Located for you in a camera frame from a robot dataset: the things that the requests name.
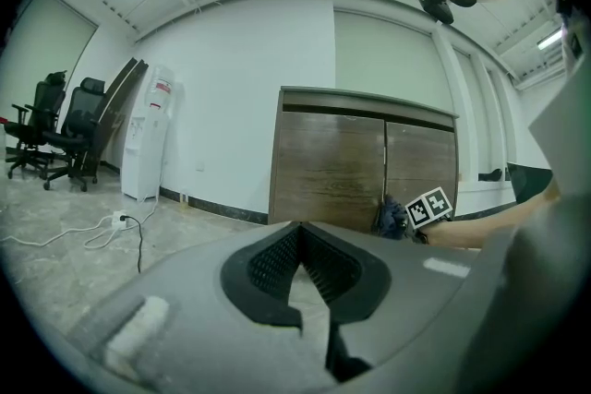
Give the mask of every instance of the concrete floor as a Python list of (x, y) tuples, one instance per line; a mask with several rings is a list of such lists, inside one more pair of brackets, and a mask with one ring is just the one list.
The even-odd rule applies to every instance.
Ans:
[[(12, 235), (44, 242), (69, 228), (94, 226), (117, 210), (125, 210), (141, 221), (154, 205), (154, 199), (139, 204), (122, 195), (119, 176), (106, 170), (101, 170), (99, 184), (89, 184), (87, 193), (67, 178), (53, 181), (52, 189), (45, 191), (42, 180), (28, 170), (17, 170), (12, 180), (3, 173), (0, 188), (6, 192), (6, 196), (0, 196), (0, 207), (2, 200), (7, 203), (0, 213), (0, 239)], [(142, 225), (142, 270), (189, 246), (256, 226), (197, 209), (183, 209), (179, 203), (161, 197), (154, 214)], [(4, 271), (23, 306), (65, 334), (92, 306), (137, 275), (138, 230), (120, 233), (103, 249), (85, 249), (84, 242), (97, 232), (69, 233), (45, 247), (14, 241), (0, 244)], [(304, 338), (323, 357), (328, 340), (328, 308), (303, 269), (294, 277), (290, 305), (302, 311)]]

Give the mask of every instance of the white sticker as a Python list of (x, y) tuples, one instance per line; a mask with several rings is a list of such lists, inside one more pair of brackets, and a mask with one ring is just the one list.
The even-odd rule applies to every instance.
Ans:
[(456, 278), (465, 278), (470, 272), (469, 266), (460, 265), (458, 263), (452, 263), (450, 261), (444, 261), (443, 259), (437, 259), (430, 257), (423, 262), (423, 266), (432, 271), (442, 272), (443, 274), (449, 274)]

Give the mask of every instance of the black office chair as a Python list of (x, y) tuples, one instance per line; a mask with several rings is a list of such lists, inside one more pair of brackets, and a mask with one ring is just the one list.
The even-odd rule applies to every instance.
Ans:
[[(85, 78), (79, 87), (72, 91), (72, 98), (67, 109), (66, 119), (62, 124), (61, 133), (44, 132), (43, 138), (51, 146), (66, 152), (66, 166), (48, 170), (47, 180), (43, 188), (49, 190), (50, 182), (61, 176), (69, 176), (80, 181), (82, 192), (88, 190), (86, 179), (82, 175), (82, 167), (76, 165), (76, 158), (80, 153), (90, 150), (94, 133), (98, 125), (95, 115), (104, 97), (104, 82)], [(96, 174), (92, 178), (97, 183)]]
[[(7, 122), (4, 129), (7, 134), (18, 138), (17, 156), (8, 158), (6, 162), (13, 162), (8, 171), (8, 178), (12, 179), (15, 168), (27, 164), (44, 174), (50, 159), (39, 152), (39, 147), (45, 144), (43, 132), (54, 131), (57, 112), (62, 106), (66, 93), (66, 71), (51, 73), (44, 81), (37, 84), (34, 105), (12, 106), (18, 110), (18, 122)], [(27, 113), (31, 111), (29, 122), (25, 125)]]

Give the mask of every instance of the door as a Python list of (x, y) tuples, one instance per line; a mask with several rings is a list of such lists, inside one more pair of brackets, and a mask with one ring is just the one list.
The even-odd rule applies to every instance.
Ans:
[(384, 180), (384, 122), (282, 112), (270, 223), (324, 221), (369, 233)]
[(386, 193), (402, 205), (441, 186), (455, 208), (456, 154), (452, 132), (387, 124)]
[[(33, 103), (37, 83), (49, 73), (66, 71), (69, 81), (94, 31), (96, 26), (59, 0), (30, 0), (0, 52), (0, 116), (16, 121), (12, 104)], [(9, 147), (17, 142), (6, 137)]]

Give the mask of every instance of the fluorescent light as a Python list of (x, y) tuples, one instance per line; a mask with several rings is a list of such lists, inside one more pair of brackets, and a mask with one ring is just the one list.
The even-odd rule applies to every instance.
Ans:
[(555, 31), (550, 36), (548, 36), (546, 40), (542, 40), (541, 42), (539, 42), (537, 44), (537, 47), (540, 50), (543, 50), (544, 48), (548, 48), (554, 42), (557, 42), (560, 38), (562, 38), (562, 29)]

